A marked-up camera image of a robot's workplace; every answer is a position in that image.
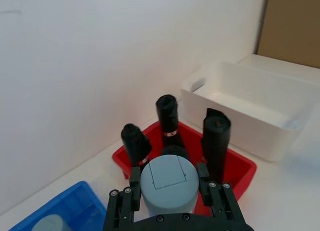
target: red tray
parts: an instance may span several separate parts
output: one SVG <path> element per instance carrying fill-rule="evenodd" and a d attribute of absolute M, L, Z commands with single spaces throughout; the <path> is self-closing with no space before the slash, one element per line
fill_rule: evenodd
<path fill-rule="evenodd" d="M 181 122 L 179 123 L 179 132 L 189 153 L 191 163 L 196 165 L 197 163 L 203 162 L 201 146 L 202 134 Z M 143 133 L 148 136 L 152 145 L 152 151 L 149 154 L 149 160 L 152 160 L 158 157 L 160 155 L 160 151 L 163 149 L 159 122 L 155 122 L 149 126 L 143 131 Z M 122 169 L 124 177 L 128 179 L 132 167 L 124 146 L 119 148 L 112 155 L 112 159 Z M 257 166 L 253 161 L 243 157 L 231 149 L 228 149 L 225 163 L 224 182 L 232 185 L 232 189 L 237 200 L 248 188 L 256 170 Z M 200 195 L 198 196 L 194 213 L 198 215 L 211 215 L 209 208 L 203 205 Z"/>

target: blue tray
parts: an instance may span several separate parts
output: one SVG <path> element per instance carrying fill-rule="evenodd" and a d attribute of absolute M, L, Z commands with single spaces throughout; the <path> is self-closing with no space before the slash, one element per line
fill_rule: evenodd
<path fill-rule="evenodd" d="M 106 209 L 90 186 L 81 181 L 51 199 L 9 231 L 31 231 L 39 220 L 53 214 L 62 217 L 73 231 L 101 231 Z"/>

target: brown cardboard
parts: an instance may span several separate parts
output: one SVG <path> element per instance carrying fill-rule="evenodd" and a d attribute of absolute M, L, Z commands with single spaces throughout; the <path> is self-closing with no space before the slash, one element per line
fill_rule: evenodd
<path fill-rule="evenodd" d="M 257 54 L 320 68 L 320 0 L 268 0 Z"/>

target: white plastic bin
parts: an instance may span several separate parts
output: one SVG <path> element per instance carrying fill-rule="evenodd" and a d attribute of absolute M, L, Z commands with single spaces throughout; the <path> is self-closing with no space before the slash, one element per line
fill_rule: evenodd
<path fill-rule="evenodd" d="M 290 148 L 318 102 L 320 88 L 284 75 L 219 63 L 182 84 L 185 117 L 202 127 L 207 108 L 231 120 L 230 142 L 277 162 Z"/>

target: black rolled object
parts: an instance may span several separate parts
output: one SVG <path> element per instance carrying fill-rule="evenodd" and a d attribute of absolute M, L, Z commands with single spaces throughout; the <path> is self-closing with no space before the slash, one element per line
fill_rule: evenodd
<path fill-rule="evenodd" d="M 177 145 L 170 145 L 170 146 L 164 147 L 164 149 L 162 150 L 162 155 L 177 155 L 185 158 L 186 160 L 189 160 L 189 155 L 187 150 Z"/>
<path fill-rule="evenodd" d="M 178 103 L 174 96 L 166 94 L 155 103 L 160 121 L 163 146 L 185 147 L 178 130 Z"/>
<path fill-rule="evenodd" d="M 140 128 L 128 123 L 121 131 L 121 138 L 131 165 L 140 166 L 143 169 L 148 163 L 148 155 L 152 149 L 148 137 L 141 132 Z"/>
<path fill-rule="evenodd" d="M 203 120 L 202 152 L 210 177 L 219 184 L 224 181 L 230 134 L 231 121 L 227 116 L 223 112 L 208 108 Z"/>

